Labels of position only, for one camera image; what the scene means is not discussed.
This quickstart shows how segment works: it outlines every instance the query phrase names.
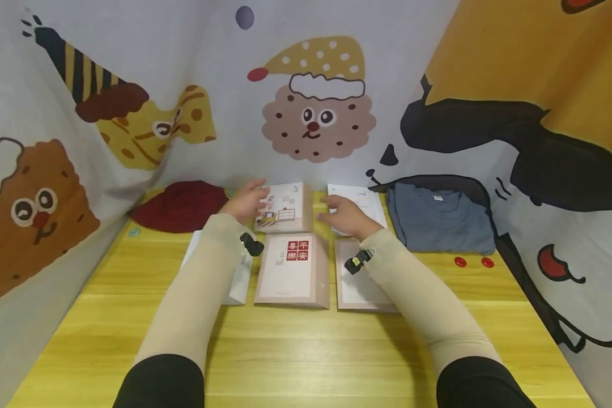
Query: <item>cardboard box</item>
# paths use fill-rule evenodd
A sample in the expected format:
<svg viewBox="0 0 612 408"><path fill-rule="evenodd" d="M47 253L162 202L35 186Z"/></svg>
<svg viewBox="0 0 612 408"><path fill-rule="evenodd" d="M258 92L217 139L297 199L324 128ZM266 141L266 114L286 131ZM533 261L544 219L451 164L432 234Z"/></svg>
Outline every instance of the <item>cardboard box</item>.
<svg viewBox="0 0 612 408"><path fill-rule="evenodd" d="M195 248L197 248L200 233L202 233L202 231L193 232L193 237L190 238L186 255L184 255L183 261L181 261L180 273L181 268L186 264L186 261L190 258L190 255L193 254ZM240 265L238 265L236 271L233 272L231 288L229 289L228 295L225 295L223 299L223 305L244 305L247 300L247 288L249 288L249 277L252 271L253 258L242 243L240 249L243 257Z"/></svg>
<svg viewBox="0 0 612 408"><path fill-rule="evenodd" d="M254 231L296 233L313 231L313 195L306 183L270 185L270 193L254 223Z"/></svg>
<svg viewBox="0 0 612 408"><path fill-rule="evenodd" d="M267 235L255 302L328 309L327 242L316 233Z"/></svg>
<svg viewBox="0 0 612 408"><path fill-rule="evenodd" d="M359 247L358 240L354 238L335 241L338 309L399 313L385 292L370 278L364 267L354 275L346 270L345 262L356 256Z"/></svg>

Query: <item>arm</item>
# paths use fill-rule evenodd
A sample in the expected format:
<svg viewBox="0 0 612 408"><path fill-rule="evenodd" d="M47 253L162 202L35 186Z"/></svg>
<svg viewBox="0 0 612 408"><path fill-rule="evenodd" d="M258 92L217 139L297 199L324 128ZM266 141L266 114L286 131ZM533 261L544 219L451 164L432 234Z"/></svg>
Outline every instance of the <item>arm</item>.
<svg viewBox="0 0 612 408"><path fill-rule="evenodd" d="M243 224L269 189L254 180L202 230L195 252L165 293L114 407L203 407L206 350L220 304L245 250Z"/></svg>
<svg viewBox="0 0 612 408"><path fill-rule="evenodd" d="M494 346L458 297L386 229L372 233L361 249L373 249L369 275L422 336L439 376L446 366L468 356L500 362Z"/></svg>
<svg viewBox="0 0 612 408"><path fill-rule="evenodd" d="M438 378L438 407L534 407L476 320L434 272L353 202L339 196L322 201L337 211L318 214L320 220L361 241L361 249L374 250L365 268L425 341Z"/></svg>
<svg viewBox="0 0 612 408"><path fill-rule="evenodd" d="M220 304L244 249L244 227L229 214L209 218L190 256L165 293L134 360L184 356L205 369L206 348Z"/></svg>

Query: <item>red tongue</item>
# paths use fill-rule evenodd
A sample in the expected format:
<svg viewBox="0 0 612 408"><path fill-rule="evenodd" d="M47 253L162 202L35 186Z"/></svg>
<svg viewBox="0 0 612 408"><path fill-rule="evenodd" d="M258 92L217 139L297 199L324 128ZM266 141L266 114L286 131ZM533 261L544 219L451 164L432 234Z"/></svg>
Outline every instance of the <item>red tongue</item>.
<svg viewBox="0 0 612 408"><path fill-rule="evenodd" d="M549 278L568 278L567 263L560 261L553 254L554 245L547 245L539 250L537 254L537 262L539 269Z"/></svg>

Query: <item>cartoon backdrop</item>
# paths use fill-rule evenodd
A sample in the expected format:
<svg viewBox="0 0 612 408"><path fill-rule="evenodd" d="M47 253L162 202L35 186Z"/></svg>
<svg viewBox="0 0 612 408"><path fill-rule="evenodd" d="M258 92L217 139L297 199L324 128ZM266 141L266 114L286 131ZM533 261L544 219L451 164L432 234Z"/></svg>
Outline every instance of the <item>cartoon backdrop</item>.
<svg viewBox="0 0 612 408"><path fill-rule="evenodd" d="M266 176L482 197L612 407L612 0L456 6L0 2L0 406L146 189Z"/></svg>

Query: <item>wooden table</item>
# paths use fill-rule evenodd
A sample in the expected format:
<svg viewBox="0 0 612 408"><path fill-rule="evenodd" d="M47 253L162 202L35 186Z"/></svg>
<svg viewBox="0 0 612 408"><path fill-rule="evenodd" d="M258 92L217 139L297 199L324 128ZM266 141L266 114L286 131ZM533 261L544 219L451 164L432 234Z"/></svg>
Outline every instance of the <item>wooden table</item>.
<svg viewBox="0 0 612 408"><path fill-rule="evenodd" d="M326 211L314 194L315 211ZM131 229L140 235L129 237ZM206 370L210 407L435 407L426 350L399 315L338 312L333 233L331 310L254 305L255 259L245 306L223 306ZM110 407L176 275L189 233L129 220L58 327L9 407ZM538 408L594 407L498 254L418 257L464 301Z"/></svg>

